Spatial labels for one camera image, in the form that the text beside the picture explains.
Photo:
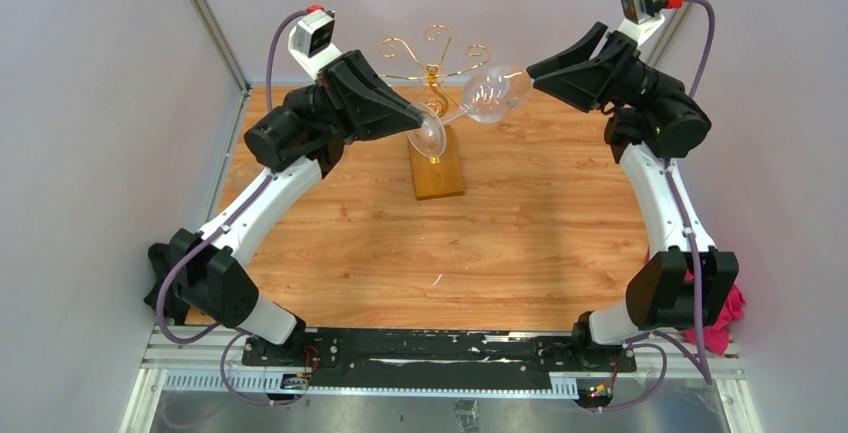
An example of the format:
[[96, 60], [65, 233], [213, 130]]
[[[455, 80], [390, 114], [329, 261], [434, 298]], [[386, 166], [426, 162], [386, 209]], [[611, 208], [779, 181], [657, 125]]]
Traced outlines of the wine glass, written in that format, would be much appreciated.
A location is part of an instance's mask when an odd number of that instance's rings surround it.
[[437, 161], [447, 148], [449, 123], [463, 116], [481, 124], [499, 123], [527, 101], [531, 90], [532, 80], [524, 67], [487, 68], [465, 83], [461, 102], [453, 111], [439, 116], [425, 103], [412, 103], [408, 110], [421, 116], [422, 125], [408, 131], [407, 138], [419, 154]]

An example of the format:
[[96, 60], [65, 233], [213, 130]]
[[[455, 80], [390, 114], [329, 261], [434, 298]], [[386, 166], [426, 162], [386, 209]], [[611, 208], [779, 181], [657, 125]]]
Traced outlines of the ribbed glass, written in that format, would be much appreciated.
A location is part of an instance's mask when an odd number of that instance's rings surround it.
[[235, 166], [229, 174], [232, 189], [241, 194], [263, 172], [264, 168], [255, 163], [245, 163]]

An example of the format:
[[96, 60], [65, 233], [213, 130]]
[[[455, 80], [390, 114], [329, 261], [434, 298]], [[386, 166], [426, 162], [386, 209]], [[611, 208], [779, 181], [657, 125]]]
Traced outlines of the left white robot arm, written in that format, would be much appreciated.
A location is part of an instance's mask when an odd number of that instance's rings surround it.
[[244, 135], [262, 165], [258, 176], [198, 231], [178, 230], [167, 244], [169, 267], [153, 302], [162, 333], [166, 301], [177, 299], [217, 326], [258, 336], [283, 366], [306, 353], [304, 321], [264, 297], [246, 271], [258, 247], [293, 204], [324, 179], [347, 145], [414, 130], [423, 115], [375, 72], [359, 50], [313, 58], [313, 82], [289, 91]]

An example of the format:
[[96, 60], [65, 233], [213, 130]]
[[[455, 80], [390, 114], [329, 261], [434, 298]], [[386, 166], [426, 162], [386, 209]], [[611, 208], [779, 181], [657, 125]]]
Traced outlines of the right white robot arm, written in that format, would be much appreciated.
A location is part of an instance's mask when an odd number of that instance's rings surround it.
[[610, 107], [604, 142], [630, 182], [648, 234], [649, 258], [623, 300], [575, 323], [575, 364], [596, 370], [612, 346], [642, 332], [714, 325], [739, 263], [704, 228], [677, 168], [706, 138], [709, 118], [680, 80], [641, 60], [631, 35], [603, 23], [527, 72], [536, 90], [579, 111]]

